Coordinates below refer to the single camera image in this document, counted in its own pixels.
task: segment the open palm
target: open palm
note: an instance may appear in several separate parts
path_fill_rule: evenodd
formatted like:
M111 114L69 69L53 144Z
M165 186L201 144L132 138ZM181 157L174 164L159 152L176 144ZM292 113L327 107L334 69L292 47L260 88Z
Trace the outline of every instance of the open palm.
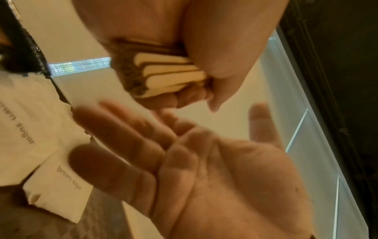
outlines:
M77 123L128 163L83 145L71 167L167 239L310 238L310 201L266 105L250 112L251 141L221 138L170 111L155 116L162 125L114 102L76 109Z
M136 99L149 109L183 107L208 99L217 111L242 85L264 50L288 0L72 0L86 27L113 60L117 41L184 44L213 78L212 91L185 89ZM117 72L123 81L128 79Z

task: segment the skin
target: skin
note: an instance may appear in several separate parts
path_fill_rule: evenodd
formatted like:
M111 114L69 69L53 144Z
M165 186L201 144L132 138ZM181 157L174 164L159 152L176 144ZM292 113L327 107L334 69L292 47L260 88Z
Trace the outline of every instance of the skin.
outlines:
M220 137L169 110L153 114L159 124L116 102L76 108L74 120L111 152L79 146L71 167L149 217L166 239L313 235L311 201L266 104L250 110L251 140Z
M209 89L137 101L149 109L207 100L217 111L242 85L264 50L288 0L73 0L77 13L113 59L114 41L183 43L189 57L213 78ZM119 78L125 76L117 72Z

